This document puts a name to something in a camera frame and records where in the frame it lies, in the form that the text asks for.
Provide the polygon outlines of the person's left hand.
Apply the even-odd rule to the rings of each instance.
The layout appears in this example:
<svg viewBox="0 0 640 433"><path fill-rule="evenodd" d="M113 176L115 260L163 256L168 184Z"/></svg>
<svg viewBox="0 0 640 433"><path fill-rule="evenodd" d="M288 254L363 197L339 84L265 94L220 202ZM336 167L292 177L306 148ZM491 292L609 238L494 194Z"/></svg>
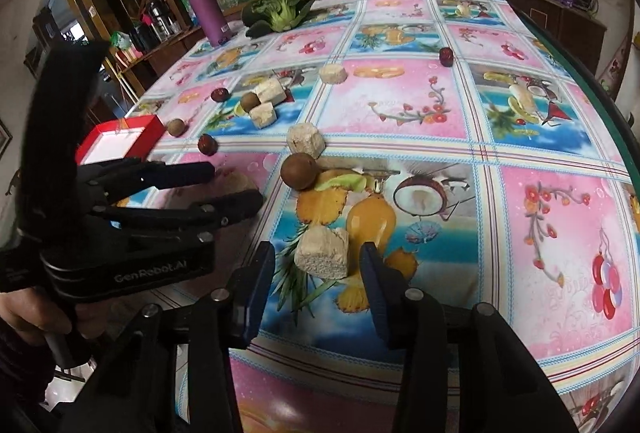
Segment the person's left hand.
<svg viewBox="0 0 640 433"><path fill-rule="evenodd" d="M107 300L76 306L76 327L85 339L102 335L113 303ZM74 328L62 309L32 288L2 293L1 319L30 344L41 342L46 332L66 335Z"/></svg>

